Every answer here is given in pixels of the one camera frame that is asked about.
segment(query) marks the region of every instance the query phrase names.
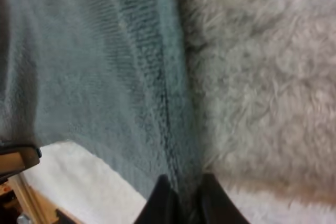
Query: black plastic object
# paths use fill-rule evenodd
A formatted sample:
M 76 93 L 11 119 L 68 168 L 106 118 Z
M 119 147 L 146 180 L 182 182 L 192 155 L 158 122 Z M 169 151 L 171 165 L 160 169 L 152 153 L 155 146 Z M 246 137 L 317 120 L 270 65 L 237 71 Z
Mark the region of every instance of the black plastic object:
M 65 215 L 59 209 L 56 209 L 56 216 L 58 220 L 54 224 L 76 224 L 73 220 L 71 220 L 67 215 Z
M 213 174 L 203 174 L 195 205 L 199 224 L 248 224 Z M 134 224 L 185 224 L 179 198 L 167 176 L 161 175 L 154 190 Z
M 203 224 L 248 224 L 213 174 L 203 174 L 197 205 Z
M 135 224 L 179 224 L 182 218 L 179 198 L 168 177 L 161 175 Z
M 0 148 L 0 181 L 40 163 L 42 154 L 34 146 L 7 146 Z

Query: metal screw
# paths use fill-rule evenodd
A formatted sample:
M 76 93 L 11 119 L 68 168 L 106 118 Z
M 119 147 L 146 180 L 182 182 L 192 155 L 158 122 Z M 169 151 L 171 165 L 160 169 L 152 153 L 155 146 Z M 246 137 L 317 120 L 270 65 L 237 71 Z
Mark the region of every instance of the metal screw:
M 17 217 L 16 223 L 17 224 L 33 224 L 31 219 L 26 214 L 21 214 L 19 217 Z

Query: gray fleece fabric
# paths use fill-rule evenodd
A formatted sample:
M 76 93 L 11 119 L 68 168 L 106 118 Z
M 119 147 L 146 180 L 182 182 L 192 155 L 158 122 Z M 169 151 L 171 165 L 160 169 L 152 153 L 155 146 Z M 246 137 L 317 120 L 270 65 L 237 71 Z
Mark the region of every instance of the gray fleece fabric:
M 3 141 L 70 139 L 143 196 L 168 174 L 188 201 L 201 162 L 175 0 L 1 0 L 0 25 Z

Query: white fluffy fur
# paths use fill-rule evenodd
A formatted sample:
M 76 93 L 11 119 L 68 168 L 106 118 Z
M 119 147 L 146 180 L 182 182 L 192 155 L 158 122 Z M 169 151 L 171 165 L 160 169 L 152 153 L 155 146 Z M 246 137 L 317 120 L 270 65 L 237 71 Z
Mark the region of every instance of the white fluffy fur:
M 205 164 L 336 191 L 336 0 L 180 0 Z

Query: white fabric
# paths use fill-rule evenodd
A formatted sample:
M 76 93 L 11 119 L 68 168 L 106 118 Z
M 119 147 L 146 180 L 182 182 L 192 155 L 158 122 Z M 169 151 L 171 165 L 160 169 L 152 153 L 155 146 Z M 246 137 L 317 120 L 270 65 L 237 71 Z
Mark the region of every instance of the white fabric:
M 84 223 L 133 223 L 143 208 L 144 198 L 81 146 L 64 142 L 45 146 L 42 153 L 41 163 L 25 171 L 28 182 Z M 303 206 L 270 193 L 231 189 L 228 194 L 251 224 L 336 223 L 328 206 Z

